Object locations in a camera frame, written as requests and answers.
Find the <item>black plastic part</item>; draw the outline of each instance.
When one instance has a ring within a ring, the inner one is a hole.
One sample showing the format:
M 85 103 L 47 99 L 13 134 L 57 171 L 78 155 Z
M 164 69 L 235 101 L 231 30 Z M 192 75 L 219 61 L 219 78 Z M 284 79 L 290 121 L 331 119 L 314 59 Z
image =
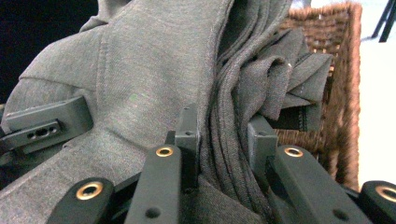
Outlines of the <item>black plastic part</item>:
M 59 122 L 57 120 L 50 120 L 46 123 L 36 125 L 35 127 L 9 134 L 1 140 L 6 144 L 7 150 L 10 151 L 18 147 L 43 141 L 61 133 L 62 129 Z
M 2 125 L 6 125 L 10 130 L 10 133 L 7 134 L 11 134 L 24 132 L 26 129 L 30 130 L 54 120 L 59 122 L 62 134 L 30 142 L 28 145 L 21 147 L 21 151 L 24 154 L 77 137 L 90 130 L 93 126 L 90 110 L 82 96 L 6 114 L 4 118 L 5 124 L 2 123 Z
M 271 127 L 274 129 L 285 129 L 285 130 L 302 130 L 300 124 L 300 114 L 303 106 L 295 106 L 290 108 L 285 108 L 280 111 L 278 120 L 268 119 Z
M 183 191 L 198 188 L 198 143 L 197 107 L 192 104 L 181 109 L 175 133 L 175 145 L 180 147 L 183 157 L 181 181 Z
M 392 29 L 393 23 L 396 18 L 396 0 L 389 0 L 392 2 L 390 13 L 387 18 L 387 23 L 385 23 L 384 31 L 382 32 L 381 37 L 379 38 L 379 43 L 387 42 L 390 30 Z
M 378 33 L 381 30 L 381 27 L 384 24 L 384 21 L 387 20 L 390 8 L 393 5 L 393 1 L 394 0 L 388 0 L 387 6 L 385 7 L 384 11 L 382 12 L 381 19 L 379 19 L 379 22 L 376 24 L 375 30 L 372 34 L 372 38 L 376 38 L 378 36 Z
M 305 149 L 277 148 L 274 170 L 302 223 L 371 223 Z
M 396 185 L 385 181 L 364 183 L 359 206 L 374 223 L 396 223 Z
M 1 122 L 1 120 L 2 120 L 2 118 L 3 118 L 3 115 L 4 115 L 4 107 L 5 107 L 5 105 L 0 105 L 0 122 Z
M 123 223 L 131 205 L 131 200 L 134 197 L 134 192 L 141 173 L 128 178 L 127 180 L 118 184 L 114 189 L 112 200 L 112 217 L 110 223 Z
M 89 200 L 77 198 L 78 189 L 90 182 L 100 182 L 103 189 L 99 195 Z M 104 178 L 88 178 L 71 188 L 52 211 L 48 224 L 96 224 L 108 223 L 113 184 Z
M 277 135 L 261 115 L 255 115 L 247 125 L 248 161 L 262 190 L 265 190 L 265 163 L 274 157 L 277 148 Z
M 173 145 L 175 143 L 175 131 L 169 131 L 166 135 L 165 144 Z
M 355 204 L 359 206 L 359 193 L 353 189 L 347 188 L 343 185 L 340 185 L 340 187 L 344 190 L 346 195 L 352 200 Z
M 297 211 L 291 204 L 288 193 L 271 165 L 272 160 L 273 158 L 268 158 L 266 177 L 271 185 L 271 188 L 267 190 L 267 196 L 274 213 L 275 223 L 300 223 Z
M 6 136 L 6 133 L 3 131 L 3 129 L 0 127 L 0 138 Z
M 156 151 L 161 147 L 172 148 L 172 155 L 158 156 Z M 179 222 L 181 152 L 175 146 L 161 147 L 147 154 L 126 224 Z
M 3 129 L 1 129 L 1 128 L 0 128 L 0 134 L 3 136 L 6 136 L 3 132 Z M 3 138 L 0 138 L 0 159 L 4 154 L 8 153 L 9 151 L 10 151 L 10 149 L 9 149 L 8 143 L 6 141 L 4 141 Z

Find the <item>brass grommet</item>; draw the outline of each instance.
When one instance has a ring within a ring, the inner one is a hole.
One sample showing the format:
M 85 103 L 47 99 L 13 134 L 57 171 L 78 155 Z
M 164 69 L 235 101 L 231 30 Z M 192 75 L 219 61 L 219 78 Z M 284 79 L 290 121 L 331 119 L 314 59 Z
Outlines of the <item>brass grommet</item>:
M 101 182 L 90 182 L 78 189 L 76 197 L 80 200 L 89 200 L 98 196 L 103 190 Z
M 159 157 L 168 157 L 173 154 L 173 149 L 170 147 L 161 147 L 155 152 Z
M 396 203 L 396 197 L 387 194 L 387 191 L 390 191 L 390 192 L 396 194 L 396 189 L 386 187 L 386 186 L 377 186 L 377 187 L 375 187 L 375 191 L 384 199 L 391 201 L 393 203 Z
M 304 153 L 300 149 L 294 147 L 285 148 L 285 153 L 291 157 L 302 157 L 304 155 Z

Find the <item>black plastic bracket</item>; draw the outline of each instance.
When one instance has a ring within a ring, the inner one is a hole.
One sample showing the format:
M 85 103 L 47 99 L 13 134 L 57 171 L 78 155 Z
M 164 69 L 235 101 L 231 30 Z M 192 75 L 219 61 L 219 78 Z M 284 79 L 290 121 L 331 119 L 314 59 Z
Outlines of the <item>black plastic bracket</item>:
M 279 147 L 270 166 L 276 175 L 269 177 L 279 178 L 277 182 L 282 183 L 284 188 L 280 191 L 286 193 L 288 198 L 284 203 L 293 207 L 300 222 L 371 223 L 305 149 L 295 146 Z M 268 182 L 271 189 L 276 188 L 274 179 Z
M 180 149 L 163 145 L 150 150 L 124 223 L 178 223 L 180 182 Z
M 181 109 L 175 132 L 175 146 L 180 147 L 183 158 L 181 181 L 183 191 L 198 188 L 198 144 L 197 107 L 196 104 L 192 104 Z
M 1 122 L 1 120 L 3 119 L 4 107 L 5 107 L 5 105 L 0 105 L 0 122 Z
M 255 115 L 247 125 L 248 162 L 262 189 L 265 189 L 265 163 L 274 157 L 277 148 L 277 135 L 268 121 Z
M 52 210 L 48 224 L 108 223 L 114 192 L 104 178 L 88 178 L 73 186 Z
M 79 136 L 93 126 L 82 96 L 6 114 L 3 122 L 2 129 L 8 132 L 0 140 L 0 156 L 14 149 L 29 154 Z
M 374 223 L 396 223 L 396 185 L 385 181 L 364 183 L 358 206 Z

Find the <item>woven wicker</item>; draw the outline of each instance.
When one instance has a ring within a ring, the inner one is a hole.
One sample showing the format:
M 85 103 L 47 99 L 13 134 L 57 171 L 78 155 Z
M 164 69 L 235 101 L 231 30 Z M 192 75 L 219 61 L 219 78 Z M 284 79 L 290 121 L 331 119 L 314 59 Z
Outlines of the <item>woven wicker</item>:
M 334 56 L 323 97 L 321 128 L 277 130 L 282 144 L 306 148 L 339 183 L 358 189 L 361 5 L 292 9 L 281 29 L 302 27 L 313 52 Z

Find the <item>clothing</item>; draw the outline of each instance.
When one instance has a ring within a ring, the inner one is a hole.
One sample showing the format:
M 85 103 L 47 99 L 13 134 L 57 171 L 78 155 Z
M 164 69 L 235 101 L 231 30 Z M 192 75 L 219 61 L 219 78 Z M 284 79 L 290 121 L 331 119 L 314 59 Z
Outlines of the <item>clothing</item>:
M 275 35 L 289 7 L 286 0 L 99 0 L 99 14 L 79 34 L 35 58 L 6 108 L 83 95 L 94 127 L 2 190 L 0 220 L 44 223 L 78 181 L 99 176 L 117 185 L 137 174 L 145 151 L 175 129 L 179 109 L 198 103 L 202 174 L 182 220 L 271 221 L 248 167 L 247 122 L 257 112 L 277 119 L 282 108 L 319 105 L 331 60 L 309 54 L 301 30 Z

